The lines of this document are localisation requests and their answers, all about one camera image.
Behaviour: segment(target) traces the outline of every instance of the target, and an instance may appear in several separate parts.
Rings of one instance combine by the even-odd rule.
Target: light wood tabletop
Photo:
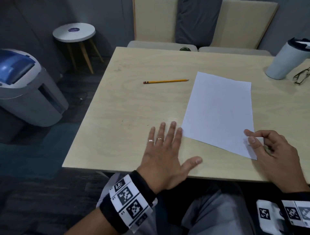
[[[254,129],[276,130],[297,148],[310,183],[310,81],[268,78],[268,56],[117,47],[78,130],[63,167],[132,171],[142,159],[152,126],[181,126],[197,72],[252,82]],[[143,81],[189,79],[143,84]],[[201,156],[190,176],[265,181],[257,161],[183,137],[179,159]]]

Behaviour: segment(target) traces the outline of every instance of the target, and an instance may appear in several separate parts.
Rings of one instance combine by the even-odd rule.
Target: green object
[[[191,49],[189,49],[188,47],[182,47],[180,51],[191,51]]]

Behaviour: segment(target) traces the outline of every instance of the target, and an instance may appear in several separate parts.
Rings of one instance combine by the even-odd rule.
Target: round side table
[[[89,70],[91,71],[92,74],[94,74],[93,68],[91,66],[91,62],[88,58],[85,45],[83,41],[88,40],[90,41],[91,45],[93,46],[95,52],[99,56],[100,60],[103,62],[103,59],[99,53],[99,51],[96,48],[96,45],[94,44],[93,40],[91,39],[92,36],[94,36],[96,33],[95,27],[92,26],[91,24],[86,24],[86,23],[73,23],[73,24],[65,24],[63,26],[60,26],[56,28],[53,31],[53,36],[55,37],[56,40],[60,42],[66,42],[67,48],[73,63],[74,70],[77,70],[77,66],[75,63],[75,59],[73,56],[73,51],[71,47],[71,43],[78,42],[79,46],[82,50],[83,56],[86,60],[86,63],[89,67]]]

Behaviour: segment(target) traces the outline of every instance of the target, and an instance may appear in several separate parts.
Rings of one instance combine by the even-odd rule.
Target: blue sticker
[[[71,28],[68,31],[69,32],[76,32],[76,31],[80,31],[80,29],[79,28]]]

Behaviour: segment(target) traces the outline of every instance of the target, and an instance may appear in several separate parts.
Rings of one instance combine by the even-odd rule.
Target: black lid
[[[294,48],[301,50],[301,51],[309,51],[310,52],[310,49],[306,49],[306,46],[307,46],[306,44],[302,44],[302,43],[298,43],[298,42],[310,42],[310,40],[306,39],[306,38],[303,38],[303,39],[292,38],[292,39],[287,41],[287,43],[291,47],[294,47]]]

